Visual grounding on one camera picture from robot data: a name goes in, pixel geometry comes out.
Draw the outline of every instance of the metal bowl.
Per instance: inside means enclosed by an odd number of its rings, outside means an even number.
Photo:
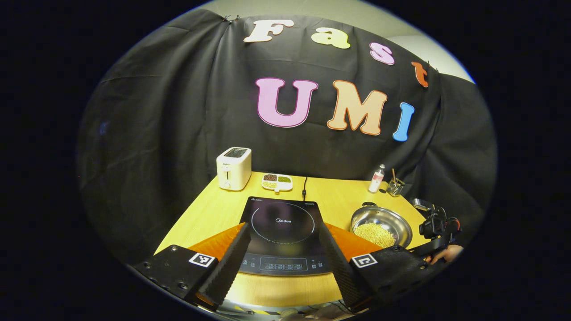
[[[357,226],[374,223],[380,224],[395,237],[395,245],[404,248],[412,241],[412,229],[408,222],[399,214],[378,206],[365,206],[358,209],[351,218],[351,233]]]

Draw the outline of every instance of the white toaster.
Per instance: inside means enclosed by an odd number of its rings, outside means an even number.
[[[218,186],[225,190],[239,191],[252,175],[252,150],[232,147],[216,158]]]

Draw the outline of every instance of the black camera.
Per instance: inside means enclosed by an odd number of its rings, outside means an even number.
[[[435,207],[425,200],[414,199],[412,204],[416,209],[421,210],[421,214],[426,219],[419,225],[419,233],[425,239],[435,239],[439,235],[444,235],[446,229],[446,212],[442,207]]]

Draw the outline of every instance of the orange letter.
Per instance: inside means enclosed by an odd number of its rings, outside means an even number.
[[[423,87],[428,87],[428,82],[424,80],[424,76],[427,75],[427,71],[424,70],[423,66],[418,62],[411,62],[411,64],[415,67],[416,80],[418,80],[419,84]]]
[[[333,119],[327,122],[327,127],[335,130],[346,129],[345,114],[347,114],[349,115],[351,129],[356,130],[357,126],[367,117],[361,126],[361,132],[368,135],[379,135],[381,133],[379,127],[381,114],[383,113],[383,105],[387,101],[387,95],[373,90],[361,103],[357,87],[353,83],[334,81],[333,87],[337,89],[337,104],[333,112]]]
[[[249,37],[244,38],[244,42],[270,41],[272,37],[268,35],[271,31],[274,35],[279,35],[284,30],[284,26],[292,27],[291,20],[258,20],[254,21],[254,29]]]

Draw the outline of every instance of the plastic bottle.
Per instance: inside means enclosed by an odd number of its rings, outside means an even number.
[[[369,192],[371,193],[378,192],[379,186],[381,185],[381,182],[385,177],[385,171],[384,171],[385,166],[381,164],[381,166],[379,167],[380,169],[375,172],[375,174],[373,175],[373,179],[371,179],[371,185],[369,185]]]

